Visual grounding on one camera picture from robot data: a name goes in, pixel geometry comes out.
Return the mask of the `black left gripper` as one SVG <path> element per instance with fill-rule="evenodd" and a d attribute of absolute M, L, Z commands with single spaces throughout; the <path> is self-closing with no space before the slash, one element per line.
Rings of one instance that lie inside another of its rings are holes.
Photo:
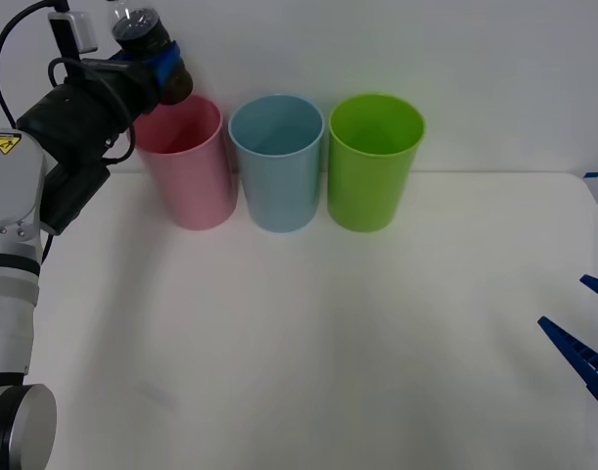
<path fill-rule="evenodd" d="M 170 42 L 153 57 L 153 69 L 142 62 L 132 62 L 131 55 L 124 50 L 108 60 L 83 59 L 81 63 L 114 89 L 130 113 L 140 116 L 149 114 L 160 103 L 158 84 L 166 84 L 180 60 L 178 44 Z"/>

